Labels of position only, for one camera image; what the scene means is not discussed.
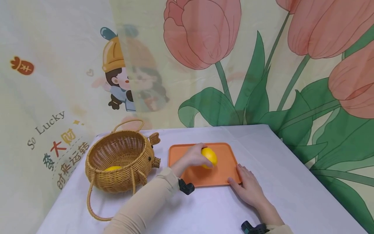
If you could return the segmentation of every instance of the beige sleeve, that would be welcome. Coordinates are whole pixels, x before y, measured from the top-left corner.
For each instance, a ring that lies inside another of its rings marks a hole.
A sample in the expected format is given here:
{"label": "beige sleeve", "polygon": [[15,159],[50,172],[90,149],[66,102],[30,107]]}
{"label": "beige sleeve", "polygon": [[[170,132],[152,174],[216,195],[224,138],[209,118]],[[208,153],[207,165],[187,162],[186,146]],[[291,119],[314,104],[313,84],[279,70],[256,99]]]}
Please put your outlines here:
{"label": "beige sleeve", "polygon": [[104,234],[143,233],[160,208],[178,190],[178,178],[170,168],[165,168],[121,207],[104,229]]}
{"label": "beige sleeve", "polygon": [[266,225],[266,228],[270,230],[268,234],[293,234],[288,225]]}

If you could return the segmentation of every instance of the yellow lemon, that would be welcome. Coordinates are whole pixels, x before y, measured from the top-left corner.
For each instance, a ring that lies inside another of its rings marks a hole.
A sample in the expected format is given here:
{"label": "yellow lemon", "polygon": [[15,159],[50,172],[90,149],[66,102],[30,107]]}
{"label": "yellow lemon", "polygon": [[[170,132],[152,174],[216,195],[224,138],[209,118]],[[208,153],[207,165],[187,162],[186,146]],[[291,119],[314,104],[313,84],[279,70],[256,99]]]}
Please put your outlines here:
{"label": "yellow lemon", "polygon": [[121,167],[119,167],[119,166],[108,167],[107,169],[105,169],[105,171],[113,171],[113,170],[117,170],[117,169],[121,169]]}
{"label": "yellow lemon", "polygon": [[[211,148],[204,148],[201,150],[201,154],[209,159],[209,161],[212,162],[213,166],[217,165],[217,155],[215,155],[214,151]],[[203,168],[210,169],[210,167],[207,167],[206,165],[202,166]]]}

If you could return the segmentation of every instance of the yellow hat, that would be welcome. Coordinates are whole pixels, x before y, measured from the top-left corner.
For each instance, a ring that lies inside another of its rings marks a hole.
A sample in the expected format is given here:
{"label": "yellow hat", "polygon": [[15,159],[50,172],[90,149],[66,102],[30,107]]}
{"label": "yellow hat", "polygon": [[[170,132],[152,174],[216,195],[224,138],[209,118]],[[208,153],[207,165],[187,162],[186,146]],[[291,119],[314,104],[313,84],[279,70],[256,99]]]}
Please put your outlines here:
{"label": "yellow hat", "polygon": [[129,48],[131,65],[136,67],[157,68],[156,61],[148,47],[144,46],[135,38],[127,37],[126,41]]}
{"label": "yellow hat", "polygon": [[119,39],[118,37],[114,37],[104,47],[102,53],[102,69],[104,72],[109,72],[121,67],[125,67],[125,61],[123,59]]}

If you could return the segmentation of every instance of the hand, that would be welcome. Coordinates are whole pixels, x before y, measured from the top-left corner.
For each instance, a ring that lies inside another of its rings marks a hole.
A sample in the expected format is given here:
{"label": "hand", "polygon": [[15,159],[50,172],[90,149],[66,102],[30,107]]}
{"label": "hand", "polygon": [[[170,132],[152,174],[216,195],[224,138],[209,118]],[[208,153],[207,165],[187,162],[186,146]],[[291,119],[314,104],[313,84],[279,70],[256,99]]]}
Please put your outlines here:
{"label": "hand", "polygon": [[108,103],[108,106],[111,106],[113,110],[119,110],[119,104],[118,103],[115,103],[113,101],[110,101]]}
{"label": "hand", "polygon": [[187,150],[182,159],[186,161],[188,166],[206,165],[207,167],[212,168],[212,162],[201,154],[201,150],[206,147],[207,146],[203,143],[193,145]]}
{"label": "hand", "polygon": [[203,143],[191,146],[187,152],[171,166],[171,170],[177,177],[181,177],[184,170],[190,166],[202,166],[213,167],[211,161],[205,158],[201,154],[201,150],[207,146]]}
{"label": "hand", "polygon": [[228,178],[228,182],[239,197],[245,203],[256,209],[258,209],[262,204],[268,203],[268,200],[253,173],[240,164],[236,166],[236,169],[242,178],[243,186],[237,184],[232,178]]}

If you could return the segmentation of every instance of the orange carrot icon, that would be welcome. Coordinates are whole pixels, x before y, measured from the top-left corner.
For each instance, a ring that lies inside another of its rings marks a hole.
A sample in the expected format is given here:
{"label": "orange carrot icon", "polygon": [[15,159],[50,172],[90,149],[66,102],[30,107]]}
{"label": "orange carrot icon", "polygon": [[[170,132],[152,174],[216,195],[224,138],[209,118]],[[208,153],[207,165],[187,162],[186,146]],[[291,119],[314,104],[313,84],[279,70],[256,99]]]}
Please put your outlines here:
{"label": "orange carrot icon", "polygon": [[18,56],[14,56],[14,59],[10,61],[12,68],[17,70],[22,75],[31,75],[34,71],[34,65],[28,61],[21,60]]}

